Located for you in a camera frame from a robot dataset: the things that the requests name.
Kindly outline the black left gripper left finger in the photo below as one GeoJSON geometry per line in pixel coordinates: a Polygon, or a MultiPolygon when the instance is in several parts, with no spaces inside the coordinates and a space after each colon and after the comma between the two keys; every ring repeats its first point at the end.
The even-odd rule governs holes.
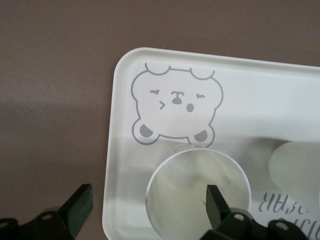
{"type": "Polygon", "coordinates": [[[19,227],[21,240],[74,240],[93,210],[93,187],[82,184],[57,210],[19,227]]]}

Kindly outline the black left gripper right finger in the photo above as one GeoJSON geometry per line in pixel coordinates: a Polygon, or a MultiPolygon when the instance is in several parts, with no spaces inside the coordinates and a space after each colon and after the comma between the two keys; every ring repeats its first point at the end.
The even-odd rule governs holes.
{"type": "Polygon", "coordinates": [[[211,225],[203,240],[244,240],[252,226],[249,213],[240,208],[230,208],[217,185],[206,188],[206,213],[211,225]]]}

